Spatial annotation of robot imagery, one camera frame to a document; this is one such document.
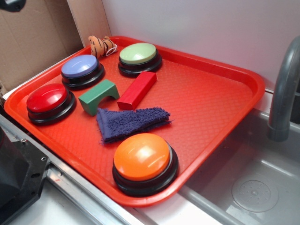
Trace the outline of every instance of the button cap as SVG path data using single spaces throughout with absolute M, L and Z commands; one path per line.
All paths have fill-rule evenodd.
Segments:
M 170 148 L 155 134 L 137 134 L 124 140 L 114 155 L 114 165 L 128 180 L 142 181 L 158 176 L 169 164 Z
M 27 108 L 33 113 L 44 113 L 59 106 L 68 96 L 64 85 L 52 83 L 34 91 L 27 99 Z
M 61 72 L 65 77 L 76 78 L 87 75 L 92 72 L 98 66 L 98 60 L 93 55 L 80 55 L 70 59 L 66 62 Z
M 156 55 L 156 47 L 149 43 L 136 43 L 127 46 L 120 52 L 120 59 L 127 64 L 140 64 L 147 62 Z

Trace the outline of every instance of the white wall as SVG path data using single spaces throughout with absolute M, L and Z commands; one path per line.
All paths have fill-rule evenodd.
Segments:
M 252 70 L 274 89 L 300 0 L 102 0 L 122 35 Z

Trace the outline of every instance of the red rectangular block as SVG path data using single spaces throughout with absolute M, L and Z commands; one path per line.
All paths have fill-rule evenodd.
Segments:
M 156 73 L 141 72 L 124 94 L 118 99 L 118 107 L 124 110 L 134 110 L 156 80 Z

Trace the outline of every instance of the blue towel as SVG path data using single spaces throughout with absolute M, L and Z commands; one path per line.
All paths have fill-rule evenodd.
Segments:
M 98 108 L 97 122 L 103 142 L 112 143 L 169 124 L 169 116 L 159 107 L 120 112 Z

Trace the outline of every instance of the cardboard box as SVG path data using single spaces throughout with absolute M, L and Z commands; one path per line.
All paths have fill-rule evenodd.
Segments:
M 89 35 L 110 35 L 100 0 L 28 0 L 19 13 L 1 10 L 0 98 L 88 45 Z

